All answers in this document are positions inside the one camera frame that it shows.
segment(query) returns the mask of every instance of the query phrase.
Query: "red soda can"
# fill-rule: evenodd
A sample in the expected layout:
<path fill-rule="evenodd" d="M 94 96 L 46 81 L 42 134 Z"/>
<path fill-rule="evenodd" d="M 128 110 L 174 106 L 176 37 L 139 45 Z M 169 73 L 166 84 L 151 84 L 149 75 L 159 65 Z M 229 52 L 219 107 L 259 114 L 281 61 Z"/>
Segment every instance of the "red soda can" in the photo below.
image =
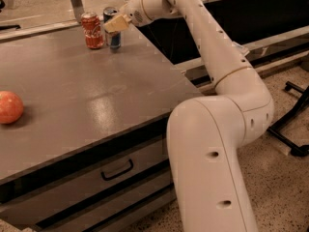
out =
<path fill-rule="evenodd" d="M 81 15 L 81 25 L 84 28 L 86 45 L 91 49 L 99 49 L 103 46 L 103 36 L 100 31 L 100 21 L 94 12 L 86 12 Z"/>

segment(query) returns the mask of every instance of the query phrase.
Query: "apple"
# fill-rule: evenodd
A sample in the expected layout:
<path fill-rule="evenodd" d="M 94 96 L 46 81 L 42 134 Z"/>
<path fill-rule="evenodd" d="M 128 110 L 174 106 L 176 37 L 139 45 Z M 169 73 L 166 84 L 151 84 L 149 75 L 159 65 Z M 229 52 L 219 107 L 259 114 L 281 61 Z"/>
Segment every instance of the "apple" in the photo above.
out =
<path fill-rule="evenodd" d="M 0 124 L 10 124 L 23 113 L 21 98 L 10 91 L 0 91 Z"/>

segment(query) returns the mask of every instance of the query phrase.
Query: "blue can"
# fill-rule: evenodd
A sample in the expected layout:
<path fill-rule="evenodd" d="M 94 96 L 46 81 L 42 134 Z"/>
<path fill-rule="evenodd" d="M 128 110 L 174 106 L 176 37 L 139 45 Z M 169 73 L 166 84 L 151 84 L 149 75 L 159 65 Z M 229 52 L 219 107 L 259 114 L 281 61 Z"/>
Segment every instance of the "blue can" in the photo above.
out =
<path fill-rule="evenodd" d="M 105 8 L 103 11 L 104 22 L 110 20 L 118 12 L 119 11 L 114 7 Z M 111 49 L 118 49 L 121 46 L 121 33 L 120 32 L 107 33 L 105 31 L 105 40 L 106 40 L 106 44 Z"/>

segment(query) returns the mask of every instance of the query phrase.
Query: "gray tabletop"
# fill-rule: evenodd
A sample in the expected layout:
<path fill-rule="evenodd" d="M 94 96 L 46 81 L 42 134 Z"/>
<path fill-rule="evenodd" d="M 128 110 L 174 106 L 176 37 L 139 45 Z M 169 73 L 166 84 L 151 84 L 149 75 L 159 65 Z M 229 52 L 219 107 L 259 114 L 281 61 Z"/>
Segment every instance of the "gray tabletop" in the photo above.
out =
<path fill-rule="evenodd" d="M 0 184 L 147 124 L 199 91 L 133 26 L 111 52 L 80 27 L 0 44 L 0 90 L 24 101 L 0 125 Z"/>

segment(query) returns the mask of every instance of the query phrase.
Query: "drawer handle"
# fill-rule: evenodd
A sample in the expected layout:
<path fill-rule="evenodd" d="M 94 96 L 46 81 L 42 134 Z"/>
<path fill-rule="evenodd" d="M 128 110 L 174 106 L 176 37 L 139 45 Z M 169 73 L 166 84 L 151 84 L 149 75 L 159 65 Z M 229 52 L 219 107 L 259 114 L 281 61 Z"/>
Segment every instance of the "drawer handle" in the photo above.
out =
<path fill-rule="evenodd" d="M 113 180 L 113 179 L 115 179 L 115 178 L 117 178 L 117 177 L 119 177 L 123 174 L 126 174 L 128 171 L 130 171 L 134 167 L 133 160 L 129 159 L 128 162 L 129 162 L 129 168 L 125 169 L 124 171 L 122 171 L 118 174 L 115 174 L 115 175 L 110 176 L 110 177 L 106 177 L 104 172 L 101 172 L 100 175 L 102 176 L 104 181 L 111 181 L 111 180 Z"/>

